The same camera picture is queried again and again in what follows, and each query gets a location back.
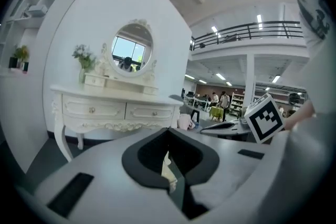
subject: table leg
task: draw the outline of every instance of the table leg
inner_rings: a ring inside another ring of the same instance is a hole
[[[68,162],[71,162],[71,160],[74,157],[72,156],[72,153],[71,153],[71,151],[69,149],[67,141],[65,140],[64,130],[65,130],[65,125],[59,124],[59,123],[55,123],[55,139],[56,139],[56,143],[57,143],[59,149],[61,150],[61,152],[63,153],[64,157],[68,160]]]
[[[84,146],[84,144],[83,144],[83,136],[84,136],[84,134],[77,133],[77,138],[78,138],[78,146],[77,147],[80,150],[83,150],[83,146]]]

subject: gray plastic surface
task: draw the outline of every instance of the gray plastic surface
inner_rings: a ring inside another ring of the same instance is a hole
[[[280,132],[271,145],[181,133],[213,148],[220,156],[211,179],[193,186],[197,202],[212,208],[192,223],[278,223],[284,221],[318,185],[335,147],[335,115],[303,121]],[[70,213],[75,223],[190,223],[163,190],[141,187],[123,170],[121,156],[131,144],[158,130],[144,130],[95,146],[49,176],[36,197],[48,203],[78,172],[95,176]],[[262,160],[237,154],[264,153]]]

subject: dark floor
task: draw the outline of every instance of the dark floor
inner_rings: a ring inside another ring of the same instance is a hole
[[[84,146],[81,151],[75,144],[68,143],[68,145],[74,157],[90,148],[90,146]],[[13,183],[22,186],[31,194],[47,176],[68,163],[59,150],[56,141],[51,138],[43,145],[26,174],[15,161],[6,142],[0,145],[0,160]]]

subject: drawer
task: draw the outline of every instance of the drawer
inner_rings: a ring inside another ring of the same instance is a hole
[[[82,119],[123,120],[126,103],[63,95],[63,114]]]
[[[173,112],[173,106],[127,103],[125,119],[167,121],[172,118]]]

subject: white column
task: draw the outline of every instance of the white column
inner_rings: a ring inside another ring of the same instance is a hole
[[[247,55],[245,97],[243,106],[248,106],[253,102],[254,95],[254,54]]]

